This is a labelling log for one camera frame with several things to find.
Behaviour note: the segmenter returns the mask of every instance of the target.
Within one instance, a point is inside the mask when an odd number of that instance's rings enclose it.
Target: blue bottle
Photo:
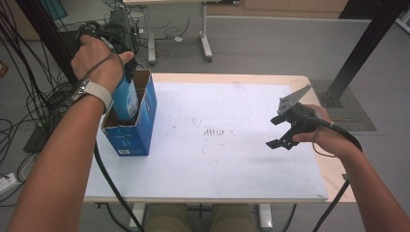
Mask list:
[[[138,96],[133,80],[127,73],[112,93],[112,99],[114,101],[112,106],[119,120],[128,122],[134,119],[138,110]]]

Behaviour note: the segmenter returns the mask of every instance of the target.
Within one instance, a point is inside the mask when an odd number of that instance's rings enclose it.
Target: blue box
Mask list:
[[[132,75],[139,101],[136,119],[122,122],[111,108],[102,121],[102,131],[120,157],[148,156],[157,109],[151,72],[135,71]]]

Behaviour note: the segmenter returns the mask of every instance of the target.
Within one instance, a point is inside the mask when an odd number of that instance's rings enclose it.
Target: black pole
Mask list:
[[[337,74],[337,77],[325,93],[318,98],[325,107],[339,107],[339,99],[347,86],[356,76],[362,65],[380,43],[395,20],[400,15],[408,0],[387,0],[374,16],[371,23],[359,39],[353,51]]]
[[[71,84],[75,84],[77,78],[73,72],[71,61],[73,59],[63,40],[58,34],[54,20],[45,10],[40,0],[15,0],[26,15],[33,28],[39,34],[48,51],[56,61]]]

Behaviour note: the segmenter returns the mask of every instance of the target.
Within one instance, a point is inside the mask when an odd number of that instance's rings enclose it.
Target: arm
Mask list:
[[[75,75],[82,78],[109,54],[104,43],[88,36],[72,60]],[[124,63],[131,52],[120,55]],[[115,90],[123,68],[117,56],[98,66],[89,78]],[[84,96],[66,113],[45,144],[30,173],[9,225],[10,231],[76,231],[91,168],[103,102]]]
[[[331,122],[326,110],[311,105]],[[293,136],[296,142],[312,142],[316,131]],[[343,164],[355,194],[366,231],[410,231],[410,219],[379,178],[365,155],[340,134],[322,129],[314,141]]]

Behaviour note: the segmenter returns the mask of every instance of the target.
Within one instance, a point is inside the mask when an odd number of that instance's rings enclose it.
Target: watch strap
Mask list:
[[[111,94],[107,89],[105,89],[103,86],[94,83],[91,80],[88,80],[84,92],[87,94],[94,95],[95,97],[99,98],[103,104],[105,105],[105,110],[103,113],[106,113],[112,106],[112,98]]]

